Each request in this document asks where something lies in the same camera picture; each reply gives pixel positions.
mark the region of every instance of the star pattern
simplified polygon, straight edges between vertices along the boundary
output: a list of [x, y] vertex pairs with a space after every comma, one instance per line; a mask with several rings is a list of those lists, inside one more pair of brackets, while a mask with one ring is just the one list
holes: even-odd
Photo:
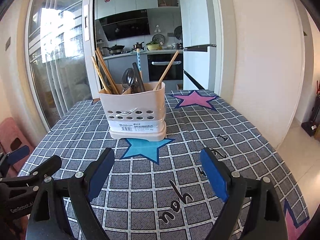
[[309, 224], [310, 218], [306, 217], [303, 221], [298, 223], [286, 198], [284, 199], [284, 215], [288, 230], [288, 240], [297, 240]]
[[174, 98], [181, 99], [181, 101], [176, 105], [175, 108], [183, 106], [203, 106], [205, 108], [214, 110], [217, 112], [217, 109], [211, 105], [209, 102], [219, 98], [219, 96], [206, 97], [200, 95], [197, 91], [193, 90], [188, 95], [171, 95]]
[[160, 142], [149, 142], [143, 139], [128, 138], [126, 141], [130, 146], [120, 159], [127, 159], [140, 155], [159, 165], [159, 149], [168, 143], [171, 143], [173, 140], [174, 139], [163, 139]]

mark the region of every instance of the barcode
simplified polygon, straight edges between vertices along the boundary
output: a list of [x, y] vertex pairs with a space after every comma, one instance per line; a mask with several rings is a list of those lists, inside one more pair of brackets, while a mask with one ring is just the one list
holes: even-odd
[[130, 132], [132, 132], [132, 128], [131, 128], [131, 127], [121, 127], [121, 129], [122, 129], [123, 131], [130, 131]]

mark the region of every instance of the sliding glass door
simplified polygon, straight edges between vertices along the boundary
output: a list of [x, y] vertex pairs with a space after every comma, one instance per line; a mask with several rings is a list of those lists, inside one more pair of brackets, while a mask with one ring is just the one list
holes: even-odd
[[92, 15], [83, 0], [32, 0], [29, 11], [29, 80], [39, 114], [49, 130], [76, 102], [92, 99], [91, 87], [97, 86], [91, 71], [88, 79], [85, 60], [92, 54]]

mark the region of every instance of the white label sticker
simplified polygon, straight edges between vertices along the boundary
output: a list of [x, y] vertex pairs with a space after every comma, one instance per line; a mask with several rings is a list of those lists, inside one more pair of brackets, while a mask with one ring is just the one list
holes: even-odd
[[113, 132], [152, 133], [160, 132], [163, 129], [163, 121], [143, 122], [118, 122], [109, 121], [110, 129]]

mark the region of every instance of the table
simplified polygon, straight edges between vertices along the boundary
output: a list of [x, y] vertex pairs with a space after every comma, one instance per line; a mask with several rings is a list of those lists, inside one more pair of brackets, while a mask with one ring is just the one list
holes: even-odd
[[[111, 147], [116, 160], [92, 207], [113, 239], [203, 239], [219, 216], [223, 202], [201, 175], [199, 152], [204, 147], [219, 152], [217, 158], [231, 171], [246, 178], [268, 176], [286, 214], [295, 225], [308, 221], [308, 210], [292, 173], [268, 141], [243, 115], [208, 90], [166, 94], [167, 139], [158, 148], [159, 164], [145, 156], [130, 157], [130, 140], [115, 140], [101, 102], [82, 101], [52, 128], [34, 150], [20, 176], [28, 175], [45, 159], [56, 154], [62, 168], [53, 176], [68, 178], [97, 160]], [[178, 212], [170, 211], [179, 200], [170, 180], [183, 195], [189, 193]], [[232, 239], [240, 237], [249, 209], [246, 198]], [[82, 239], [70, 200], [65, 200], [75, 237]], [[165, 223], [163, 212], [173, 213]]]

